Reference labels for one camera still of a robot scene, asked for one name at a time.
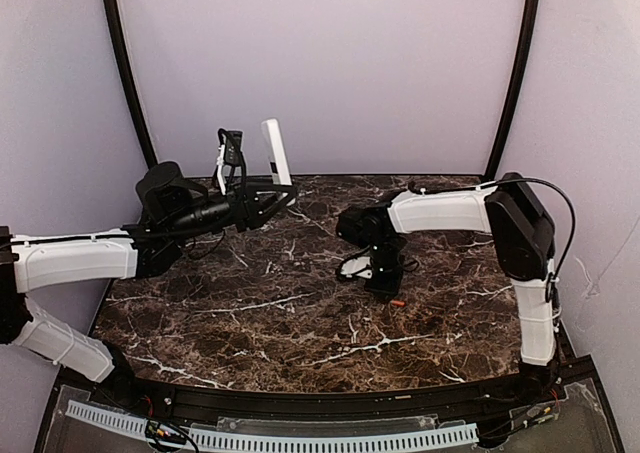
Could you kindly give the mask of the white red remote control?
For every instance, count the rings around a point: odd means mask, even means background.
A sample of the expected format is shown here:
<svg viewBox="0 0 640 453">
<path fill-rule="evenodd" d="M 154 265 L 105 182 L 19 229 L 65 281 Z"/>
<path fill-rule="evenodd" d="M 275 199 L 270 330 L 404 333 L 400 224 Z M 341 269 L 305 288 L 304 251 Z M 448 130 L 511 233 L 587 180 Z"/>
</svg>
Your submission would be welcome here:
<svg viewBox="0 0 640 453">
<path fill-rule="evenodd" d="M 289 163 L 284 148 L 284 141 L 277 119 L 267 119 L 261 123 L 261 132 L 266 141 L 269 153 L 269 166 L 275 184 L 291 186 Z"/>
</svg>

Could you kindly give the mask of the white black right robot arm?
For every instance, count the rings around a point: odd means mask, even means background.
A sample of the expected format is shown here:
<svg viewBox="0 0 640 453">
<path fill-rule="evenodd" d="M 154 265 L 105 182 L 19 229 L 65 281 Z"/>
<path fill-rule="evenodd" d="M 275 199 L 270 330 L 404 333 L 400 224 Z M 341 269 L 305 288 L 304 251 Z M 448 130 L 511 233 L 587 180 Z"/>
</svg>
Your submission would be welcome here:
<svg viewBox="0 0 640 453">
<path fill-rule="evenodd" d="M 487 234 L 516 295 L 520 361 L 531 368 L 547 368 L 557 351 L 561 314 L 557 282 L 567 254 L 556 250 L 554 220 L 533 185 L 551 184 L 510 172 L 499 180 L 441 191 L 409 185 L 371 206 L 351 206 L 339 215 L 336 234 L 358 251 L 340 263 L 336 275 L 341 280 L 362 278 L 368 292 L 392 299 L 408 268 L 402 253 L 407 235 Z"/>
</svg>

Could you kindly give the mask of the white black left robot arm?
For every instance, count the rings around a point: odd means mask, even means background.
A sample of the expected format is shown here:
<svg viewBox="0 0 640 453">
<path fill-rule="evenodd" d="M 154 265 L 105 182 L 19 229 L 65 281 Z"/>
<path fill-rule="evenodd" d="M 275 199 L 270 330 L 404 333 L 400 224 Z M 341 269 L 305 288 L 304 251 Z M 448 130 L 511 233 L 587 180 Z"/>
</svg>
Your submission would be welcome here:
<svg viewBox="0 0 640 453">
<path fill-rule="evenodd" d="M 152 167 L 136 185 L 137 224 L 76 236 L 13 236 L 1 230 L 1 342 L 20 346 L 88 380 L 112 383 L 133 372 L 118 347 L 90 338 L 50 315 L 28 292 L 96 279 L 153 278 L 200 235 L 262 227 L 297 191 L 285 160 L 271 161 L 270 180 L 242 176 L 221 193 L 186 179 L 173 161 Z"/>
</svg>

